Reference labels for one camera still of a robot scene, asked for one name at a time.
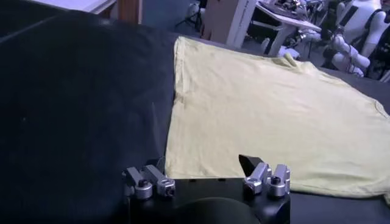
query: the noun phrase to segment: dark fabric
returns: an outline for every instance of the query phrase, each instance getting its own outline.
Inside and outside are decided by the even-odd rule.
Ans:
[[[0,42],[2,37],[63,12],[34,2],[0,0]]]
[[[43,20],[0,43],[0,221],[118,223],[121,171],[163,161],[177,35],[80,12]],[[390,112],[389,85],[329,72]],[[386,223],[390,209],[293,193],[291,217]]]

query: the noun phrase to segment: black mat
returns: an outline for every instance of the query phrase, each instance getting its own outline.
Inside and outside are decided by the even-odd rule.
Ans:
[[[121,171],[164,155],[177,35],[67,12],[7,37],[0,43],[0,220],[114,222]],[[388,86],[344,79],[389,111]],[[390,220],[381,198],[292,194],[291,212],[292,223]]]

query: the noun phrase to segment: screw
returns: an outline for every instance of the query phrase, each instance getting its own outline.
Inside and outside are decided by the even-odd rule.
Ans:
[[[281,182],[281,179],[279,177],[277,177],[277,176],[271,177],[271,184],[272,185],[278,185],[278,184],[280,184],[280,182]]]
[[[146,185],[148,185],[148,184],[149,184],[148,180],[142,179],[142,180],[139,180],[138,187],[146,187]]]

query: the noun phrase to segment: humanoid robot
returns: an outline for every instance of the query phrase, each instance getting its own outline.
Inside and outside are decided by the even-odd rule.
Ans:
[[[382,34],[390,25],[380,0],[353,0],[341,2],[337,7],[337,29],[328,37],[328,47],[336,53],[329,55],[332,64],[340,71],[364,76],[370,65],[368,59],[377,47]],[[313,30],[301,30],[302,42],[324,41],[323,35]]]

